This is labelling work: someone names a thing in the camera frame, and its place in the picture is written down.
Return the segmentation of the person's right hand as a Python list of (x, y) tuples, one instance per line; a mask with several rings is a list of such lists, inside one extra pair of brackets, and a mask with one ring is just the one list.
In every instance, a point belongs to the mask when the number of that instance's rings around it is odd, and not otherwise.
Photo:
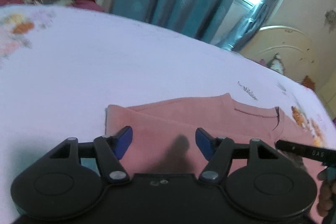
[(321, 217), (326, 217), (334, 205), (332, 195), (335, 194), (335, 180), (327, 180), (327, 169), (321, 171), (317, 178), (322, 181), (319, 191), (317, 212)]

